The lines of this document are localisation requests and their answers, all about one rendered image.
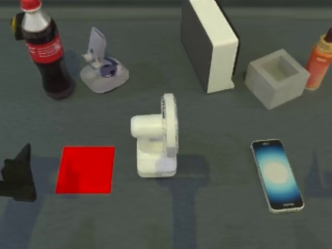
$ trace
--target fan head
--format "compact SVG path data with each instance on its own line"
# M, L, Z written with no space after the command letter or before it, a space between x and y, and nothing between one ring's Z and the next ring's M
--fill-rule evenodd
M165 93L161 98L161 114L164 126L164 145L168 157L178 153L178 120L176 99L172 93Z

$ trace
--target blue screen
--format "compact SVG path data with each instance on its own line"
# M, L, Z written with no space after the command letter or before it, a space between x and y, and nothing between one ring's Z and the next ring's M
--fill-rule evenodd
M253 148L271 207L301 207L301 194L281 142L256 142Z

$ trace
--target table surface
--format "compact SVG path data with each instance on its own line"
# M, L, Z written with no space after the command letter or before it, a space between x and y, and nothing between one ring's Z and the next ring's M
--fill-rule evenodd
M281 48L304 65L331 24L332 18L322 18L330 10L316 18L294 9L270 16L230 10L241 40L236 87L207 95L180 42L180 9L104 9L93 17L83 8L50 8L77 81L74 95L60 102L44 94L24 43L14 41L9 17L18 10L2 11L0 158L31 143L38 200L0 198L1 249L330 248L331 71L319 90L271 111L243 83L250 61ZM103 95L79 79L92 26L106 35L108 52L131 77ZM130 119L159 113L166 92L178 104L178 173L143 179L136 172ZM249 146L269 138L285 145L306 202L301 212L267 209ZM54 194L66 145L116 147L110 195Z

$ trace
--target coca-cola bottle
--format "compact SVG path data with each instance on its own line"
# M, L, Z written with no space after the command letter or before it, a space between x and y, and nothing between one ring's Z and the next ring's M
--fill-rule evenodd
M70 96L75 84L64 62L64 49L54 20L41 9L40 0L21 0L24 13L20 20L12 20L14 30L19 30L16 39L24 39L31 59L37 65L43 88L53 99Z

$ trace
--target red square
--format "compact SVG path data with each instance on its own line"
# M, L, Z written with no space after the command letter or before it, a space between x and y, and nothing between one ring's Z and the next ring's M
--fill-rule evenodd
M110 193L114 147L64 147L56 194Z

